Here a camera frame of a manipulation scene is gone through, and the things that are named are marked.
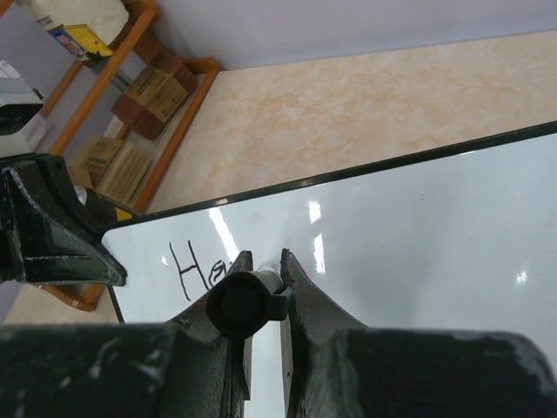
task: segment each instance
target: marble floor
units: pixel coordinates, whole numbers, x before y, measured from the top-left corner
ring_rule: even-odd
[[[557,119],[557,31],[222,72],[150,211]],[[6,323],[114,322],[24,287]]]

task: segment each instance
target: white board surface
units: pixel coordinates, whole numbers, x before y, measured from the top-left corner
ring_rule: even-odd
[[[103,245],[129,274],[117,302],[126,322],[191,304],[169,243],[186,268],[189,240],[205,277],[240,250],[257,267],[286,247],[370,327],[516,332],[557,370],[556,162],[549,135],[111,230]],[[184,279],[191,300],[205,292]],[[276,361],[278,341],[261,355]]]

